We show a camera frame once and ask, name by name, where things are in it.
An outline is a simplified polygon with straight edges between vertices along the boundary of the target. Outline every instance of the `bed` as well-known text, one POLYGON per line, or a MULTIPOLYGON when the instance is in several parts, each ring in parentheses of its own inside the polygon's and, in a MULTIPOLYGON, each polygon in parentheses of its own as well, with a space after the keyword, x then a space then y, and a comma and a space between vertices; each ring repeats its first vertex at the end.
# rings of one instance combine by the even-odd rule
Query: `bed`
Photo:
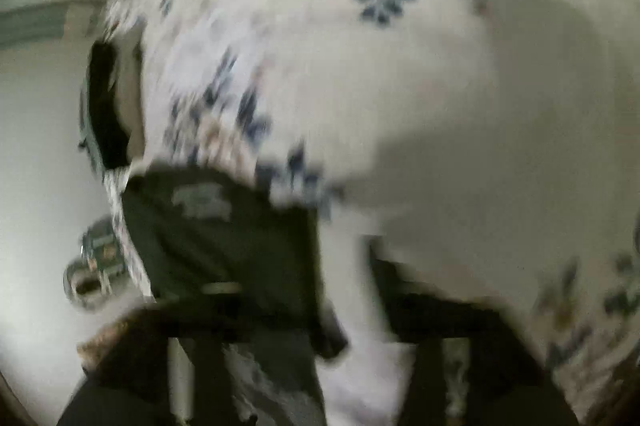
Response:
POLYGON ((389 418, 406 379, 366 234, 500 308, 581 422, 637 384, 639 0, 109 0, 107 22, 144 25, 144 153, 106 178, 134 280, 118 194, 152 162, 318 207, 352 343, 319 367, 330 420, 345 395, 389 418))

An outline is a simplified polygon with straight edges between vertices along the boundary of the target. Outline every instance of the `floral bedsheet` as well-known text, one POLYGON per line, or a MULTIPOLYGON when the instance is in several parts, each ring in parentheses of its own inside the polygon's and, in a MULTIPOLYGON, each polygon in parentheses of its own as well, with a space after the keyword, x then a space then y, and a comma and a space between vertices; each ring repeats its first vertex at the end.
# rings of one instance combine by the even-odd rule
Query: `floral bedsheet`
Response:
MULTIPOLYGON (((384 380, 360 384, 369 410, 389 417, 404 376, 364 234, 416 281, 504 308, 583 421, 635 369, 639 0, 109 1, 108 36, 140 20, 132 170, 215 166, 321 210, 328 296, 379 359, 345 363, 384 380)), ((119 218, 128 175, 107 184, 148 292, 119 218)))

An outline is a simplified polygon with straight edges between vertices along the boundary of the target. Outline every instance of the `patterned cloth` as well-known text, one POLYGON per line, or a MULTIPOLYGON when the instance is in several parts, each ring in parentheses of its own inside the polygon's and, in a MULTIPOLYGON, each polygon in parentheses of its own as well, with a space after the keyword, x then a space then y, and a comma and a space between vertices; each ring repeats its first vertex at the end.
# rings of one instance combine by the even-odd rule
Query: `patterned cloth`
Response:
MULTIPOLYGON (((214 166, 320 207, 347 333, 385 337, 360 261, 378 232, 416 281, 504 308, 581 420, 636 366, 638 0, 110 0, 108 35, 139 20, 134 168, 214 166)), ((106 182, 148 291, 127 175, 106 182)), ((367 371, 354 398, 388 416, 402 377, 367 371)))

